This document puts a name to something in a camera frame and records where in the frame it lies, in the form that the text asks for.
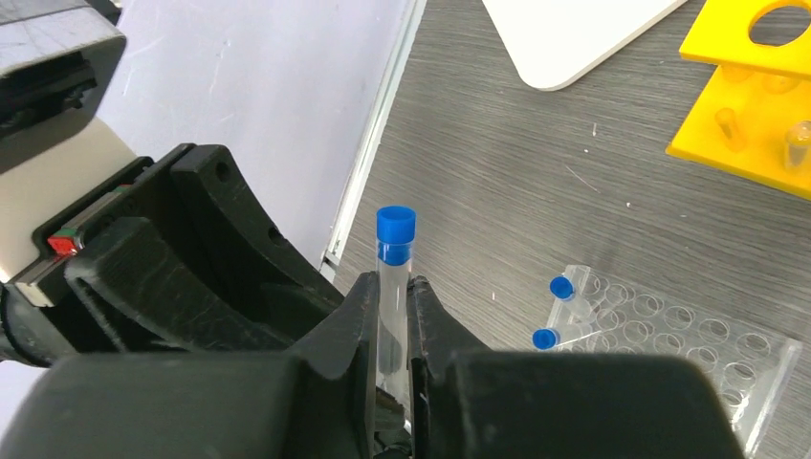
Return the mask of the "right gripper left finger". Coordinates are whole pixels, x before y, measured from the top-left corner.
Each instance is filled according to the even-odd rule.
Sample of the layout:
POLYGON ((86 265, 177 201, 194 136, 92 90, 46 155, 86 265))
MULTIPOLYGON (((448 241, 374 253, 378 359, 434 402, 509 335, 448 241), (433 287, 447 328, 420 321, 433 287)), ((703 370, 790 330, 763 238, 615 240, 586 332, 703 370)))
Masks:
POLYGON ((84 355, 33 386, 5 458, 369 458, 379 278, 282 352, 84 355))

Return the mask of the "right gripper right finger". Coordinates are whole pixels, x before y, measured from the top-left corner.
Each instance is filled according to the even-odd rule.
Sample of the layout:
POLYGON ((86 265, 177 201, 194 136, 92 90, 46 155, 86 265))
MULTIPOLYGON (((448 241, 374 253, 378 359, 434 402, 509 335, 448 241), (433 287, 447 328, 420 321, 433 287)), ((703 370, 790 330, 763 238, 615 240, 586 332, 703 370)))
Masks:
POLYGON ((417 458, 739 458, 709 380, 675 357, 496 351, 407 290, 417 458))

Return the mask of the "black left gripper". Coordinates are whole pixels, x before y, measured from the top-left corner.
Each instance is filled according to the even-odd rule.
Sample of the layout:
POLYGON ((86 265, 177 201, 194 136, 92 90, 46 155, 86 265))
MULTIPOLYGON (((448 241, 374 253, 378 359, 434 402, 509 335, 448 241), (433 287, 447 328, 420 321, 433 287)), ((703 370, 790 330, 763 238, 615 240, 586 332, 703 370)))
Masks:
POLYGON ((139 157, 32 240, 39 255, 12 278, 12 299, 57 304, 73 290, 120 352, 145 349, 145 332, 187 351, 280 350, 292 340, 246 317, 325 317, 343 301, 223 145, 180 143, 158 161, 139 157), (228 303, 184 263, 197 269, 191 222, 228 303))

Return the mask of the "blue capped vial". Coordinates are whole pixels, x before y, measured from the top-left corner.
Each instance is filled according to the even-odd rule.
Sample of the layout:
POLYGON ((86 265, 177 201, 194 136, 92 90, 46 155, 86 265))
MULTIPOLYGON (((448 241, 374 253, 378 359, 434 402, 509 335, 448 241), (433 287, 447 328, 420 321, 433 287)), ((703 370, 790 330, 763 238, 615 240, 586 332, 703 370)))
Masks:
POLYGON ((588 322, 595 319, 593 307, 567 277, 563 275, 554 277, 550 281, 549 289, 573 320, 588 322))
POLYGON ((416 220, 416 212, 405 206, 388 206, 376 213, 379 278, 376 383, 404 411, 410 410, 406 305, 416 220))
POLYGON ((551 328, 540 328, 532 334, 532 344, 536 349, 547 351, 562 345, 594 335, 590 324, 563 324, 551 328))

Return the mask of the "clear glass test tube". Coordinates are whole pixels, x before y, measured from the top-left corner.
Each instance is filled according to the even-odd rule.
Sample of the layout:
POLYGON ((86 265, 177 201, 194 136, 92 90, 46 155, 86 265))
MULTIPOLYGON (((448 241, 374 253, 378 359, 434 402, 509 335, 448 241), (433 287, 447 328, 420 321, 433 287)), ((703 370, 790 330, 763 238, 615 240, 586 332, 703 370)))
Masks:
POLYGON ((784 141, 784 167, 789 171, 805 167, 810 162, 810 121, 802 120, 792 125, 784 141))

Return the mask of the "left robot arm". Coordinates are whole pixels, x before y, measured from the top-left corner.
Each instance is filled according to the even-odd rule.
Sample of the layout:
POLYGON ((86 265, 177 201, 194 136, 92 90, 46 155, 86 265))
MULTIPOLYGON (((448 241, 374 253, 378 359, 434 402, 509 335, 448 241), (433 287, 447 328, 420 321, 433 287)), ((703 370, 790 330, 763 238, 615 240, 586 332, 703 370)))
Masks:
POLYGON ((342 293, 281 233, 223 145, 140 157, 39 218, 1 286, 1 356, 283 350, 342 293))

